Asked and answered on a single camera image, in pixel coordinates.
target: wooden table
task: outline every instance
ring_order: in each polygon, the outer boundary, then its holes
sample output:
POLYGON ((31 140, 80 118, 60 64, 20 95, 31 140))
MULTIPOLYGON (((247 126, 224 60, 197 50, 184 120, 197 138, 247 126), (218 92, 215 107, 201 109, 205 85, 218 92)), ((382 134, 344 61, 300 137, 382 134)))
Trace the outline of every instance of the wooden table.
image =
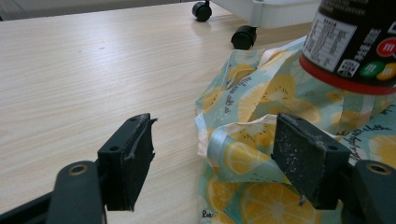
MULTIPOLYGON (((149 112, 156 157, 135 212, 109 223, 198 223, 195 100, 247 24, 194 3, 0 22, 0 214, 52 191, 60 169, 94 161, 121 124, 149 112)), ((309 24, 258 30, 254 49, 285 44, 309 24)))

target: black caster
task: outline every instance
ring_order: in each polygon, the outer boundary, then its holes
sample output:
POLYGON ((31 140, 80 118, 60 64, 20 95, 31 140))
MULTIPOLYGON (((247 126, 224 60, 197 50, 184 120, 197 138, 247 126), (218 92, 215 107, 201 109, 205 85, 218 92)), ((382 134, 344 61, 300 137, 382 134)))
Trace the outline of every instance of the black caster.
POLYGON ((250 49, 254 45, 256 38, 256 28, 244 25, 239 27, 233 34, 231 43, 233 43, 235 49, 250 49))
POLYGON ((209 6, 209 1, 198 2, 192 8, 192 14, 198 21, 207 21, 212 15, 212 8, 209 6))

